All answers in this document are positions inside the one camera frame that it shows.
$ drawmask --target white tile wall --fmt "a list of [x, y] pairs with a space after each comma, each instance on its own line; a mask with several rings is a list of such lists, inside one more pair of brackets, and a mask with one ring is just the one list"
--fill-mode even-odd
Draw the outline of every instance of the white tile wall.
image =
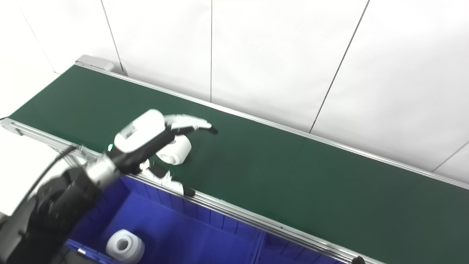
[[469, 144], [436, 169], [435, 173], [469, 184]]
[[433, 170], [469, 140], [468, 14], [372, 0], [312, 133]]
[[132, 78], [210, 100], [210, 0], [104, 0]]
[[119, 59], [99, 0], [17, 0], [52, 67], [68, 69], [81, 55]]
[[212, 101], [309, 131], [365, 4], [213, 1]]
[[0, 54], [52, 71], [41, 46], [14, 0], [0, 0]]

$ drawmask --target roll of tape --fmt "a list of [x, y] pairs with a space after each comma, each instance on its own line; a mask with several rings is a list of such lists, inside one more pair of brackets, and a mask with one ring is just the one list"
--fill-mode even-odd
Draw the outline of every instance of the roll of tape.
[[124, 264], [137, 264], [144, 251], [143, 241], [125, 229], [112, 235], [106, 245], [106, 253]]
[[173, 142], [160, 149], [156, 156], [166, 163], [178, 165], [184, 162], [191, 149], [189, 139], [180, 135], [175, 136]]

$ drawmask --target tile grout line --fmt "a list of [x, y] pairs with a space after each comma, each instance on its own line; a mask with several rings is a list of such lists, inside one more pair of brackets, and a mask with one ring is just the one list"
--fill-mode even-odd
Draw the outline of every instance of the tile grout line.
[[107, 13], [106, 13], [106, 9], [104, 8], [103, 0], [99, 0], [99, 1], [101, 2], [101, 6], [103, 7], [104, 17], [106, 18], [107, 27], [109, 28], [109, 32], [111, 33], [111, 38], [113, 39], [114, 48], [115, 48], [116, 53], [117, 53], [117, 58], [119, 59], [119, 64], [121, 65], [121, 70], [122, 70], [123, 73], [125, 73], [124, 72], [124, 66], [122, 66], [121, 56], [119, 55], [119, 51], [117, 50], [116, 41], [114, 40], [113, 31], [111, 30], [111, 25], [109, 24], [109, 19], [107, 18]]
[[469, 141], [464, 143], [460, 148], [458, 148], [456, 151], [454, 151], [448, 158], [446, 158], [442, 163], [440, 163], [435, 169], [433, 169], [431, 172], [435, 172], [438, 168], [440, 168], [443, 164], [445, 164], [450, 158], [452, 158], [454, 155], [456, 155], [458, 152], [460, 152], [465, 146], [469, 144]]
[[41, 47], [42, 53], [44, 54], [45, 58], [47, 59], [47, 61], [48, 61], [49, 64], [51, 65], [52, 71], [55, 72], [55, 73], [57, 73], [57, 74], [59, 74], [58, 72], [55, 71], [54, 66], [52, 65], [51, 60], [49, 60], [49, 57], [48, 57], [47, 54], [45, 53], [45, 50], [44, 50], [44, 48], [42, 47], [41, 43], [39, 42], [38, 37], [37, 37], [36, 34], [34, 33], [34, 30], [32, 29], [32, 27], [31, 27], [31, 25], [30, 25], [28, 19], [27, 19], [26, 16], [24, 15], [23, 10], [21, 9], [21, 6], [18, 4], [17, 1], [15, 1], [15, 4], [16, 4], [16, 6], [18, 7], [18, 9], [20, 10], [21, 15], [23, 15], [23, 18], [24, 18], [24, 20], [26, 21], [26, 23], [28, 24], [28, 27], [30, 28], [32, 35], [34, 36], [34, 38], [35, 38], [36, 41], [38, 42], [39, 47]]
[[210, 1], [210, 102], [212, 102], [213, 0]]
[[362, 15], [360, 16], [360, 19], [358, 20], [358, 23], [355, 27], [355, 30], [353, 31], [352, 38], [348, 42], [347, 48], [345, 49], [344, 55], [342, 56], [342, 59], [340, 60], [339, 66], [337, 67], [337, 70], [335, 71], [335, 74], [334, 74], [334, 77], [332, 78], [331, 84], [329, 85], [329, 88], [327, 89], [327, 92], [325, 93], [324, 99], [321, 103], [321, 106], [319, 107], [319, 110], [318, 110], [318, 113], [316, 114], [316, 117], [314, 118], [313, 125], [311, 125], [309, 133], [311, 133], [311, 131], [313, 131], [314, 124], [316, 124], [316, 120], [318, 119], [319, 113], [321, 112], [322, 107], [324, 106], [324, 102], [325, 102], [327, 96], [329, 95], [329, 92], [331, 90], [332, 85], [334, 84], [335, 78], [337, 77], [337, 73], [339, 72], [340, 67], [342, 66], [342, 63], [344, 62], [345, 55], [347, 55], [347, 51], [350, 48], [350, 44], [352, 44], [353, 38], [355, 37], [356, 31], [358, 30], [358, 26], [360, 26], [360, 23], [362, 22], [363, 16], [365, 15], [365, 11], [366, 11], [369, 3], [370, 3], [370, 0], [368, 0], [366, 2], [365, 8], [363, 9], [363, 12], [362, 12]]

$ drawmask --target blue plastic crate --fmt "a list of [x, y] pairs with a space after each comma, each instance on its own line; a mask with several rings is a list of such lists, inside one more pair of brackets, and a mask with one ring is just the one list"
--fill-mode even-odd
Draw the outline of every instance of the blue plastic crate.
[[129, 177], [112, 183], [76, 226], [70, 248], [102, 264], [109, 238], [127, 229], [145, 243], [139, 264], [335, 264], [294, 243]]

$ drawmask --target robotic arm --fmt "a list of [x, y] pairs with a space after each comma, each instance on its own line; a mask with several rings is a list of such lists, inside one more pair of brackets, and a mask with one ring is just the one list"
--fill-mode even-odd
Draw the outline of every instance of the robotic arm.
[[[80, 218], [99, 201], [102, 189], [122, 174], [140, 173], [140, 164], [175, 135], [199, 129], [218, 133], [197, 117], [163, 116], [155, 109], [142, 114], [115, 136], [110, 151], [83, 167], [66, 170], [20, 204], [0, 231], [0, 264], [48, 263]], [[171, 180], [163, 168], [155, 167], [152, 173]]]

